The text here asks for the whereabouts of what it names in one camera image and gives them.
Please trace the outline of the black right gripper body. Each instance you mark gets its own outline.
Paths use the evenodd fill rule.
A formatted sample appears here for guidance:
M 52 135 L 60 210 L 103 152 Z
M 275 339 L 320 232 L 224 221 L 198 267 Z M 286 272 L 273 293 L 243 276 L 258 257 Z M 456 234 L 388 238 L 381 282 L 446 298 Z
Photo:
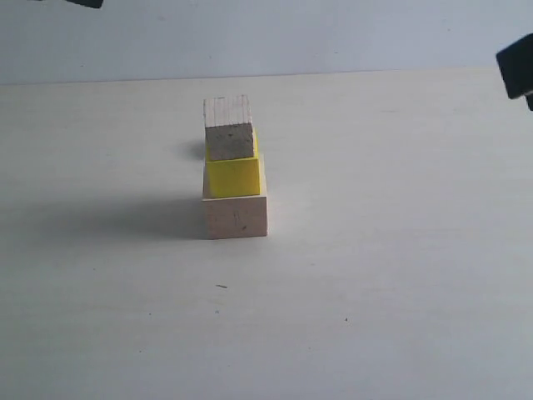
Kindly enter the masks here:
M 533 38 L 525 35 L 496 54 L 509 99 L 524 98 L 532 110 Z

